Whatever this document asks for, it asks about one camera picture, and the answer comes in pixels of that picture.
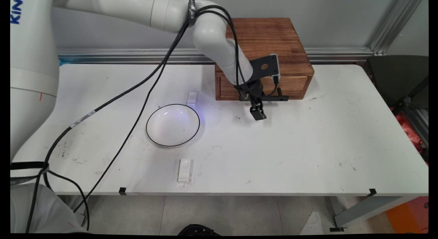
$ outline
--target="mark on table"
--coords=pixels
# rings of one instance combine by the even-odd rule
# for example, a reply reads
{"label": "mark on table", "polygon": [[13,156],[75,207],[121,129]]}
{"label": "mark on table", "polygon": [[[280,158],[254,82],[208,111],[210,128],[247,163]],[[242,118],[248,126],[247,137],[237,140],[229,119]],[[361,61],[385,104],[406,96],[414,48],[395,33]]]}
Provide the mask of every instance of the mark on table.
{"label": "mark on table", "polygon": [[349,163],[349,164],[353,168],[353,170],[356,171],[356,168],[351,163]]}

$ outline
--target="orange object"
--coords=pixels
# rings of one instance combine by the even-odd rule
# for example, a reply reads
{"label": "orange object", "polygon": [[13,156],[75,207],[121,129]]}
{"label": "orange object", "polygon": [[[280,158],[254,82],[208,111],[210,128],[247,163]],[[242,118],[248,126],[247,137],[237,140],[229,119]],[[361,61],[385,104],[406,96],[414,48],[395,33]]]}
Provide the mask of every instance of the orange object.
{"label": "orange object", "polygon": [[[408,120],[402,114],[398,114],[396,119],[421,153],[421,139]],[[386,211],[386,215],[396,233],[429,233],[429,197],[418,197],[406,202]]]}

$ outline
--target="black clip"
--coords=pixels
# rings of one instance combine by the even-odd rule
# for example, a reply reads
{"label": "black clip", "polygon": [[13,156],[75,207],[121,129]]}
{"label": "black clip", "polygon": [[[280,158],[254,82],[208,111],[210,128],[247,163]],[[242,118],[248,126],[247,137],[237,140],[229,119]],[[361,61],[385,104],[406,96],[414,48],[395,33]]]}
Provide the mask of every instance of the black clip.
{"label": "black clip", "polygon": [[189,0],[189,27],[196,22],[196,9],[194,7],[194,0]]}
{"label": "black clip", "polygon": [[261,101],[258,105],[252,101],[251,105],[252,106],[249,108],[249,112],[256,121],[266,119],[265,112],[263,111],[263,103]]}

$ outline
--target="black object on floor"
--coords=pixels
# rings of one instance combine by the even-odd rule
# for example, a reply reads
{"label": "black object on floor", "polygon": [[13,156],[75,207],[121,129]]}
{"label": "black object on floor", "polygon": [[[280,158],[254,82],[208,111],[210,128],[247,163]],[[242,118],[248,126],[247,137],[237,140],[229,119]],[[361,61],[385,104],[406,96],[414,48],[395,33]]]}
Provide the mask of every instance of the black object on floor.
{"label": "black object on floor", "polygon": [[203,225],[192,224],[186,226],[178,236],[220,236],[214,230]]}

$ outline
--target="table surface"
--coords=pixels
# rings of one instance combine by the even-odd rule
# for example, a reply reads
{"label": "table surface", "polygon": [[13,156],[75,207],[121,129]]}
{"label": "table surface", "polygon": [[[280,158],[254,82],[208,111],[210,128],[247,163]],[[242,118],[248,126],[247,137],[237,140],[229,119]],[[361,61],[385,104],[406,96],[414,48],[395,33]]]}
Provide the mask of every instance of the table surface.
{"label": "table surface", "polygon": [[[56,106],[14,161],[43,160],[69,125],[141,81],[156,66],[66,64]],[[214,65],[168,65],[143,116],[93,194],[378,196],[428,195],[428,167],[390,109],[356,65],[314,65],[303,100],[265,102],[256,122],[249,103],[215,100]],[[71,130],[50,169],[88,193],[132,127],[155,77]],[[160,106],[197,91],[198,134],[164,148],[145,133]],[[177,182],[179,159],[192,159],[191,182]],[[14,172],[24,175],[28,171]],[[49,175],[57,194],[76,187]]]}

